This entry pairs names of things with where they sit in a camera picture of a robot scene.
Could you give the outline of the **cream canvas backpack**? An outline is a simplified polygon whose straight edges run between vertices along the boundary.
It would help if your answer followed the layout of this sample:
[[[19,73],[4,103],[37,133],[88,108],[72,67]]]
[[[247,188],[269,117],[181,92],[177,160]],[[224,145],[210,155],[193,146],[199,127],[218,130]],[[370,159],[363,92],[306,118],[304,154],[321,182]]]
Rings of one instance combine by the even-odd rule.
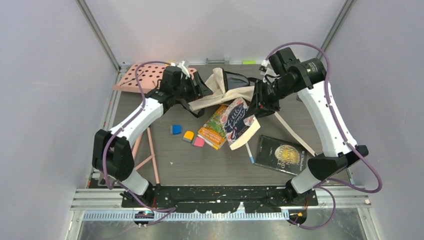
[[[213,69],[212,75],[206,80],[206,86],[213,94],[192,101],[188,104],[188,109],[200,112],[207,107],[215,105],[229,106],[235,99],[243,98],[248,104],[252,100],[254,86],[245,76],[238,73],[231,73],[222,68]]]

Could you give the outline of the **Little Women floral book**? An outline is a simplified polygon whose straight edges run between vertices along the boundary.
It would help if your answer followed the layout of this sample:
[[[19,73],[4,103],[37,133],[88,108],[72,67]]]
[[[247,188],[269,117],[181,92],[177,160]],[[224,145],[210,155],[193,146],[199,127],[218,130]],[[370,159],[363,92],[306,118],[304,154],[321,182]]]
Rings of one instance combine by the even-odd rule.
[[[236,98],[220,116],[229,148],[234,151],[245,145],[261,128],[254,115],[248,116],[248,105],[242,98]]]

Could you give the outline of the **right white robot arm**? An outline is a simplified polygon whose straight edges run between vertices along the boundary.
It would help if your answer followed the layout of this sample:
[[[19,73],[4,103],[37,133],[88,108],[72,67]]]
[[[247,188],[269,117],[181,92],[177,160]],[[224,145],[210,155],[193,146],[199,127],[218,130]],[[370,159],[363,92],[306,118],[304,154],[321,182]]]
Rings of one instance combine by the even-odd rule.
[[[306,192],[334,174],[356,163],[369,151],[357,144],[342,120],[328,81],[328,72],[318,58],[300,61],[291,48],[286,47],[268,58],[277,79],[272,83],[257,80],[247,116],[257,118],[280,109],[279,101],[296,93],[306,106],[318,132],[322,153],[307,161],[306,167],[285,184],[285,198],[291,205],[299,205]]]

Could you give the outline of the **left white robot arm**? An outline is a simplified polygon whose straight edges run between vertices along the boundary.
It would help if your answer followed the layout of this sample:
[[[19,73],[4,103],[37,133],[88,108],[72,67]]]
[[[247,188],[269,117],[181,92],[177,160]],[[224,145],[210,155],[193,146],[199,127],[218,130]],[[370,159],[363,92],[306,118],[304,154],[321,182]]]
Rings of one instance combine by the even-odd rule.
[[[153,202],[153,193],[148,190],[150,182],[135,170],[132,147],[137,138],[157,119],[176,104],[183,105],[213,94],[197,72],[190,72],[189,63],[179,64],[164,61],[147,61],[135,67],[133,78],[142,86],[140,75],[162,73],[159,84],[145,93],[140,92],[141,104],[121,123],[109,130],[100,129],[94,135],[92,166],[103,173],[106,186],[112,189],[114,179],[128,191],[141,207]]]

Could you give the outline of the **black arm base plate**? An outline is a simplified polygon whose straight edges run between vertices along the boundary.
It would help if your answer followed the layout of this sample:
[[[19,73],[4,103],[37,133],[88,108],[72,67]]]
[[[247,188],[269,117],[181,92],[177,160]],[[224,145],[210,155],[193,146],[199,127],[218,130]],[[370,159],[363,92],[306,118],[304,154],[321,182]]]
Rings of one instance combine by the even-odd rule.
[[[201,214],[234,213],[243,207],[246,213],[276,213],[281,207],[306,208],[318,205],[314,191],[289,198],[283,186],[158,186],[149,187],[135,200],[128,192],[123,196],[122,207],[140,207],[143,202],[151,208],[174,208],[177,213]]]

